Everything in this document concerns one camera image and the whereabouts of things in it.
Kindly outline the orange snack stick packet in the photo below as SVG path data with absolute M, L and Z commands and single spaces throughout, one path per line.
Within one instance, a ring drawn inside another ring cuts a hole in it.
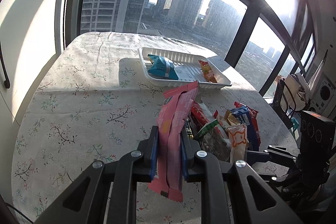
M 217 80 L 214 75 L 214 71 L 209 65 L 209 62 L 205 60 L 198 60 L 198 61 L 200 63 L 204 78 L 210 83 L 217 83 Z

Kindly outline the red white long snack packet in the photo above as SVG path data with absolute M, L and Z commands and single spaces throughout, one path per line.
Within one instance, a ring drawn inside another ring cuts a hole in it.
M 228 139 L 228 136 L 219 121 L 211 114 L 204 103 L 194 102 L 191 107 L 191 114 L 193 114 L 194 118 L 201 127 L 194 136 L 194 139 L 201 140 L 202 137 L 210 133 L 211 130 L 223 139 Z

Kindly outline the gold snack bag red circle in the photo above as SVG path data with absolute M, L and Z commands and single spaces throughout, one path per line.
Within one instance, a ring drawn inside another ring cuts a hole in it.
M 232 114 L 232 112 L 230 112 L 229 110 L 227 110 L 224 114 L 224 120 L 230 125 L 230 126 L 234 126 L 237 124 L 240 124 L 240 121 Z

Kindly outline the white orange cat snack packet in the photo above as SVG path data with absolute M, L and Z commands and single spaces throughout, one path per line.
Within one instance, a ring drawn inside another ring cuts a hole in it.
M 246 125 L 230 126 L 227 133 L 231 142 L 230 163 L 234 163 L 236 160 L 245 160 L 248 144 Z

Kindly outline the white plastic tray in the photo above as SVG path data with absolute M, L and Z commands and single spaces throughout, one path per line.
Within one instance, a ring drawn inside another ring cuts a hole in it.
M 199 87 L 203 89 L 221 89 L 223 87 L 231 86 L 231 81 L 204 56 L 149 47 L 140 47 L 138 49 L 138 54 L 145 77 L 155 86 L 174 88 L 193 81 L 198 81 Z M 178 79 L 169 80 L 151 75 L 149 73 L 149 68 L 151 67 L 149 55 L 163 56 L 171 60 L 174 64 Z M 208 82 L 204 78 L 199 60 L 204 60 L 209 63 L 217 80 L 216 83 Z

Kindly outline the floral tablecloth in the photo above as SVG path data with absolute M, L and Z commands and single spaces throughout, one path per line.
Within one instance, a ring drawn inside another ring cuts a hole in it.
M 20 223 L 36 220 L 92 162 L 116 161 L 149 137 L 165 89 L 145 77 L 138 54 L 143 47 L 209 59 L 231 86 L 201 89 L 207 108 L 223 113 L 243 103 L 258 112 L 261 149 L 296 146 L 258 91 L 210 47 L 158 36 L 82 34 L 42 79 L 18 132 L 11 188 Z

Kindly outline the dark blue Tipo snack packet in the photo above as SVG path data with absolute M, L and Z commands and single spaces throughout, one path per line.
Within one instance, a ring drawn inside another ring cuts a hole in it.
M 247 127 L 247 138 L 249 141 L 248 150 L 259 151 L 261 138 L 257 119 L 252 119 L 247 107 L 239 107 L 231 109 L 230 112 Z

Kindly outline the small floral snack packet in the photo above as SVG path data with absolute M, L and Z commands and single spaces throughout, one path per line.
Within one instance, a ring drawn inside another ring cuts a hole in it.
M 227 128 L 230 126 L 224 116 L 220 115 L 218 110 L 216 110 L 213 114 L 214 118 L 219 122 L 221 128 L 227 132 Z

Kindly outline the blue snack bag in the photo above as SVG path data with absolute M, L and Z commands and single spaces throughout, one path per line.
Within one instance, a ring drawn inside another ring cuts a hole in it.
M 175 65 L 167 57 L 148 54 L 151 62 L 151 67 L 148 73 L 164 79 L 178 80 L 178 75 L 175 72 Z

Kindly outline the pink snack packet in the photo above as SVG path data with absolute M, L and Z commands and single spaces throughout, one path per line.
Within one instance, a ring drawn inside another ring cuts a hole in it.
M 198 81 L 164 92 L 157 119 L 157 168 L 149 189 L 176 202 L 183 201 L 181 132 L 198 94 Z

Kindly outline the cluttered black rack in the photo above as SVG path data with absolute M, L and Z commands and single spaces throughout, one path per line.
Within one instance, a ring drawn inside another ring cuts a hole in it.
M 278 75 L 276 91 L 270 104 L 291 133 L 299 128 L 300 112 L 303 110 L 323 114 L 335 97 L 335 84 L 324 74 L 309 82 L 300 74 Z

